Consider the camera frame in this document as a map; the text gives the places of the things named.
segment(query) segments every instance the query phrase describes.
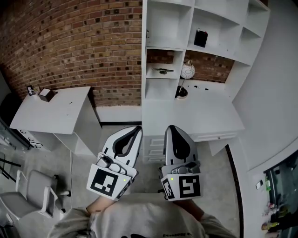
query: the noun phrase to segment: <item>white shelf unit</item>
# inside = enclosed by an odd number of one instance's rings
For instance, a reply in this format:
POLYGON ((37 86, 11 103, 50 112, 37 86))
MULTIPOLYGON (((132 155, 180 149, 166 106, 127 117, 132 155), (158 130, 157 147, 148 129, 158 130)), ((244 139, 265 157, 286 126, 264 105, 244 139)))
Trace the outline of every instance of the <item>white shelf unit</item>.
POLYGON ((269 16, 270 10, 259 0, 143 0, 144 139, 160 139, 171 124, 185 130, 195 141, 237 136, 244 126, 232 101, 261 47, 269 16), (206 47, 194 45, 198 28, 208 33, 206 47), (150 48, 179 51, 180 65, 147 64, 146 52, 150 48), (226 82, 186 80, 183 86, 188 91, 187 98, 175 99, 176 87, 182 83, 179 74, 186 50, 234 60, 226 82), (176 71, 162 75, 153 72, 153 67, 176 71))
POLYGON ((192 8, 168 2, 149 2, 146 46, 184 49, 188 40, 192 8))

